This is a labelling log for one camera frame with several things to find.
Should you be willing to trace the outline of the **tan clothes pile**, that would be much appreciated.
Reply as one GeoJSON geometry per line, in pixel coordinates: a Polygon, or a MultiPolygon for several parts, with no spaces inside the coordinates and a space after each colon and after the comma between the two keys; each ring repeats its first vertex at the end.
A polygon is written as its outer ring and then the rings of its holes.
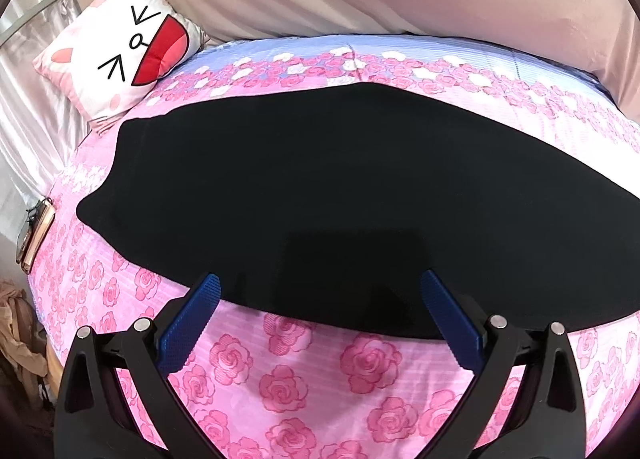
{"type": "Polygon", "coordinates": [[[39,380],[47,377],[46,341],[38,335],[37,317],[25,291],[1,280],[1,353],[24,387],[30,407],[40,409],[39,380]]]}

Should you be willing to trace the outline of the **pink floral bed sheet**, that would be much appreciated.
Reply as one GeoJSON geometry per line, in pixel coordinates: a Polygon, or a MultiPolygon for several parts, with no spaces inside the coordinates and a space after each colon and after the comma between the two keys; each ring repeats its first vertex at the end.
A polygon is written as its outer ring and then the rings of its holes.
{"type": "MultiPolygon", "coordinates": [[[[592,80],[478,42],[332,36],[230,42],[193,56],[132,111],[207,98],[372,81],[432,95],[565,150],[631,192],[639,127],[592,80]]],[[[78,328],[155,315],[183,288],[127,262],[76,218],[112,165],[117,134],[90,135],[52,186],[56,214],[29,275],[58,357],[78,328]]],[[[442,343],[402,340],[218,306],[170,383],[230,458],[412,458],[471,380],[442,343]]]]}

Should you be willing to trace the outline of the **white cat face pillow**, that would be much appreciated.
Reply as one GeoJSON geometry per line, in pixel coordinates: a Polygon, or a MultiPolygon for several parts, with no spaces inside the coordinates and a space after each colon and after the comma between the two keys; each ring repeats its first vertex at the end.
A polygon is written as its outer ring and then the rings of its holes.
{"type": "Polygon", "coordinates": [[[32,64],[100,133],[204,42],[167,0],[93,0],[32,64]]]}

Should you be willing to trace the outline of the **smartphone on bed edge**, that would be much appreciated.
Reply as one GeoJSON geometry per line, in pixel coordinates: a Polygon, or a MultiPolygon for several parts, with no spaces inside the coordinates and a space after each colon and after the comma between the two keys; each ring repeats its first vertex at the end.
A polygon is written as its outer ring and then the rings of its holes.
{"type": "Polygon", "coordinates": [[[16,241],[15,262],[25,275],[34,266],[37,253],[55,219],[55,208],[49,197],[44,197],[26,211],[26,219],[16,241]]]}

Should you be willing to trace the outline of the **black pants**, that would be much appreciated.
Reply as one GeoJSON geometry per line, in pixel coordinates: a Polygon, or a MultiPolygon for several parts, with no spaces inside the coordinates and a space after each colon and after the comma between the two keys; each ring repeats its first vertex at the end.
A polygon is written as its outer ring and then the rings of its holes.
{"type": "Polygon", "coordinates": [[[219,98],[130,119],[78,219],[124,259],[224,300],[435,339],[434,271],[539,329],[639,309],[639,201],[542,141],[381,84],[219,98]]]}

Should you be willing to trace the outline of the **silver satin curtain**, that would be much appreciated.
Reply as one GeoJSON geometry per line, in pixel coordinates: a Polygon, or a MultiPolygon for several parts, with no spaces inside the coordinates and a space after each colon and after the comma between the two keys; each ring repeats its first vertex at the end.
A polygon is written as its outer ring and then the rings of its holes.
{"type": "Polygon", "coordinates": [[[87,134],[68,98],[34,60],[79,16],[76,0],[1,0],[1,237],[49,193],[87,134]]]}

